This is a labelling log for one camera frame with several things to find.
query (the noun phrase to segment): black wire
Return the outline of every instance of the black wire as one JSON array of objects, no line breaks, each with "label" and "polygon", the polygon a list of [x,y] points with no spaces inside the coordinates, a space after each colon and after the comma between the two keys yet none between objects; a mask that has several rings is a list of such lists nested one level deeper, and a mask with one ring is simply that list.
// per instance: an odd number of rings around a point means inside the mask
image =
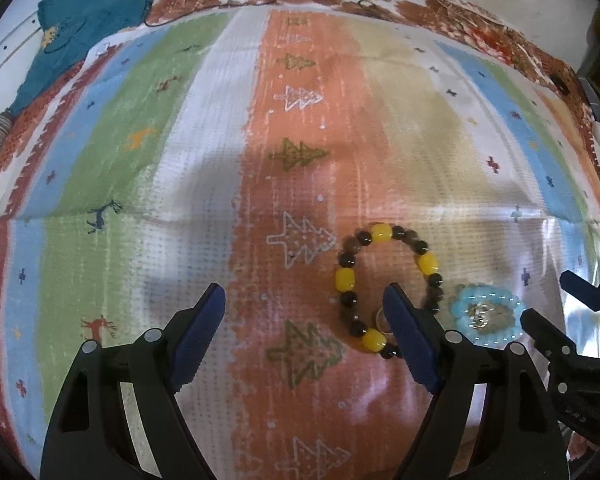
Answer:
[{"label": "black wire", "polygon": [[[261,2],[259,4],[255,4],[255,5],[270,5],[270,4],[274,4],[276,1],[278,0],[269,0],[268,2]],[[201,10],[207,10],[207,9],[213,9],[214,7],[219,7],[220,9],[227,9],[227,8],[231,8],[231,7],[241,7],[242,4],[229,4],[229,5],[224,5],[224,6],[208,6],[208,7],[204,7],[203,9],[194,9],[194,10],[190,10],[189,12],[186,12],[185,14],[183,14],[182,16],[178,16],[177,18],[173,18],[172,20],[169,20],[168,22],[164,22],[164,23],[157,23],[155,25],[151,25],[149,23],[146,22],[146,18],[144,19],[144,24],[149,27],[149,28],[157,28],[157,27],[162,27],[164,25],[169,25],[170,23],[173,22],[177,22],[178,20],[185,18],[186,16],[190,16],[192,15],[194,12],[200,12]]]}]

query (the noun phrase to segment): teal cloth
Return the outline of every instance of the teal cloth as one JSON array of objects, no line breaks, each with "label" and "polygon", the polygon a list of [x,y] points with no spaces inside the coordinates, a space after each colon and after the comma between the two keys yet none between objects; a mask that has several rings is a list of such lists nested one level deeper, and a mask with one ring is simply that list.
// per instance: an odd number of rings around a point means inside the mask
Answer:
[{"label": "teal cloth", "polygon": [[43,30],[57,27],[56,38],[37,54],[9,108],[17,115],[63,72],[84,59],[89,49],[121,28],[142,23],[151,0],[42,0],[38,20]]}]

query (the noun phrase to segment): yellow bead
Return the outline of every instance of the yellow bead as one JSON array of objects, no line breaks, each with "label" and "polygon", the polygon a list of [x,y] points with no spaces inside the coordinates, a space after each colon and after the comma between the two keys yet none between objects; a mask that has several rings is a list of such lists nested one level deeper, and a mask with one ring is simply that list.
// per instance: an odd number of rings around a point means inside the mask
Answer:
[{"label": "yellow bead", "polygon": [[369,226],[369,232],[371,233],[371,239],[375,242],[391,240],[394,233],[389,224],[373,224]]},{"label": "yellow bead", "polygon": [[418,267],[420,267],[420,272],[425,276],[429,276],[434,272],[438,272],[438,260],[434,254],[429,251],[429,253],[418,256]]},{"label": "yellow bead", "polygon": [[356,273],[353,269],[343,267],[336,270],[336,290],[347,292],[356,286]]},{"label": "yellow bead", "polygon": [[362,344],[367,350],[372,352],[381,351],[386,345],[386,338],[381,332],[378,332],[375,328],[369,328],[366,330],[365,335],[362,336]]}]

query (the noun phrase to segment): black and yellow beaded bracelet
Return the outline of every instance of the black and yellow beaded bracelet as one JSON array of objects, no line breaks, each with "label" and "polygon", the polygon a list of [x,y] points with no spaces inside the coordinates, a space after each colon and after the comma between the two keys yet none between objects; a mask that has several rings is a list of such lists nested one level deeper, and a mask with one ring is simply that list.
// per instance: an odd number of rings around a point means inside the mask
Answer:
[{"label": "black and yellow beaded bracelet", "polygon": [[358,295],[354,292],[356,286],[356,255],[362,247],[371,245],[372,242],[387,240],[400,240],[407,244],[416,253],[418,268],[427,280],[427,298],[425,308],[433,312],[439,310],[438,303],[443,299],[442,276],[438,273],[438,260],[429,251],[429,244],[421,240],[416,231],[407,230],[399,225],[391,226],[387,223],[372,224],[368,231],[359,231],[355,236],[345,238],[342,252],[338,256],[340,268],[336,270],[335,285],[340,293],[342,304],[342,319],[349,327],[353,337],[362,338],[362,345],[371,352],[379,353],[384,359],[402,357],[400,348],[387,341],[386,332],[378,328],[370,328],[360,319],[358,313]]}]

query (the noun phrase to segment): blue gripper pad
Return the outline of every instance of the blue gripper pad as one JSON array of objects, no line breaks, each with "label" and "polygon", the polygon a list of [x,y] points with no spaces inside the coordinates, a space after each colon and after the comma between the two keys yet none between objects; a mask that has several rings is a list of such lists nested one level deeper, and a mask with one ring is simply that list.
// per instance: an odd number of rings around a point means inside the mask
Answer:
[{"label": "blue gripper pad", "polygon": [[179,392],[184,384],[189,384],[211,344],[224,317],[225,295],[220,285],[211,285],[198,304],[188,311],[181,311],[192,317],[190,325],[182,333],[171,353],[170,385]]},{"label": "blue gripper pad", "polygon": [[[437,352],[428,338],[420,331],[418,321],[414,316],[415,307],[410,303],[407,304],[404,300],[409,301],[393,285],[386,287],[382,298],[384,317],[394,332],[394,337],[402,350],[402,355],[413,379],[426,387],[430,394],[436,394],[442,389],[443,384],[442,378],[436,373]],[[433,318],[429,312],[423,312],[423,314]]]},{"label": "blue gripper pad", "polygon": [[565,270],[560,275],[562,290],[571,294],[576,300],[581,301],[595,312],[600,311],[600,289],[583,280],[570,270]]}]

